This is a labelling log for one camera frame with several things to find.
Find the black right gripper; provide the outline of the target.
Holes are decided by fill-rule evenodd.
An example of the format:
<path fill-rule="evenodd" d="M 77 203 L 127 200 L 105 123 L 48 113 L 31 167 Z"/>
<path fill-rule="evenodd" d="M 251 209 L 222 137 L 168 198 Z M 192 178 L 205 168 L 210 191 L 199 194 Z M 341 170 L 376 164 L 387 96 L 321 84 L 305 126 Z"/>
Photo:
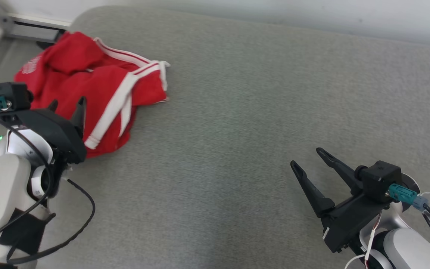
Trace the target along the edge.
<path fill-rule="evenodd" d="M 336 253 L 349 245 L 361 229 L 387 207 L 392 202 L 392 199 L 387 198 L 387 201 L 379 202 L 365 194 L 360 194 L 363 191 L 363 185 L 355 178 L 355 171 L 351 167 L 323 148 L 316 148 L 316 153 L 328 167 L 335 170 L 349 187 L 351 195 L 353 195 L 353 197 L 335 206 L 334 201 L 325 197 L 308 179 L 306 172 L 296 161 L 292 160 L 290 162 L 292 171 L 309 204 L 312 206 L 315 215 L 321 218 L 321 223 L 327 232 L 324 236 L 324 243 L 331 252 Z"/>

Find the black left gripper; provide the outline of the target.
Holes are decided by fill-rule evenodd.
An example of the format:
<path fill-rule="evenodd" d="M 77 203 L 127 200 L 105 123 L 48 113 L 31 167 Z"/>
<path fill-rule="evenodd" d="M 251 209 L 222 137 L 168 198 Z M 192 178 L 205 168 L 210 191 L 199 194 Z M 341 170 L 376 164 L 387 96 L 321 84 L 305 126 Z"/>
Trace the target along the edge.
<path fill-rule="evenodd" d="M 86 97 L 80 97 L 69 120 L 55 114 L 58 100 L 53 99 L 46 109 L 27 109 L 16 112 L 21 123 L 33 130 L 49 144 L 55 159 L 69 164 L 83 163 L 87 150 L 82 138 L 85 131 Z"/>

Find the red shorts with white stripe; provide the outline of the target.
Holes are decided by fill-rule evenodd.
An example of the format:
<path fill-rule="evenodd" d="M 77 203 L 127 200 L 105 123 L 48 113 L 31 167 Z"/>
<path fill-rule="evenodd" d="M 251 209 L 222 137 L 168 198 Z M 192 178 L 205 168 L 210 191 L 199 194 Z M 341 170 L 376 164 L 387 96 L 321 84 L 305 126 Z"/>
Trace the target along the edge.
<path fill-rule="evenodd" d="M 75 104 L 86 98 L 87 111 L 82 135 L 88 157 L 121 148 L 130 139 L 138 106 L 165 102 L 166 62 L 155 61 L 135 71 L 102 66 L 71 75 L 48 69 L 27 77 L 34 94 L 33 108 L 43 108 L 56 99 L 56 113 L 69 119 Z"/>

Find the red basketball jersey number 23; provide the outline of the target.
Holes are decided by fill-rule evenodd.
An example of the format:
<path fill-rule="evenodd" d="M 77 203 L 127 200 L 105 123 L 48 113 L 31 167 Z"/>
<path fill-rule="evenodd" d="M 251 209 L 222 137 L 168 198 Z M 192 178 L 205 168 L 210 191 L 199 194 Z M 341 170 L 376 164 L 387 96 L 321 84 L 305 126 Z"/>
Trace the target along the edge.
<path fill-rule="evenodd" d="M 34 95 L 32 109 L 57 100 L 56 112 L 68 117 L 81 97 L 89 114 L 119 114 L 123 108 L 166 102 L 166 61 L 149 60 L 107 46 L 82 32 L 65 33 L 28 61 L 15 75 Z"/>

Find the grey fabric sofa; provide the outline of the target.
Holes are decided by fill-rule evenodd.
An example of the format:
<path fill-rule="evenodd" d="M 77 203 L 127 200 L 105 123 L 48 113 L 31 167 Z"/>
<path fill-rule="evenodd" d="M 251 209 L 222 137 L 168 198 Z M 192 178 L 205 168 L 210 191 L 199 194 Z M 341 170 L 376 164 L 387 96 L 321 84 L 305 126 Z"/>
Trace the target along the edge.
<path fill-rule="evenodd" d="M 348 198 L 316 148 L 397 165 L 430 199 L 430 45 L 140 6 L 70 29 L 168 61 L 169 101 L 73 167 L 96 213 L 39 269 L 343 269 L 290 168 Z"/>

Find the white wall baseboard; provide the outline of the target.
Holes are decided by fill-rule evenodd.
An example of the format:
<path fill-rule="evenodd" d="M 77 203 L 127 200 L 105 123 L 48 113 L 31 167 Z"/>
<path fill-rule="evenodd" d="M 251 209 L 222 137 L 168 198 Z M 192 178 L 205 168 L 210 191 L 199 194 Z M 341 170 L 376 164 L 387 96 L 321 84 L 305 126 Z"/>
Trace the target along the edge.
<path fill-rule="evenodd" d="M 29 15 L 8 13 L 9 26 L 5 37 L 54 44 L 70 27 L 70 22 L 43 19 Z"/>

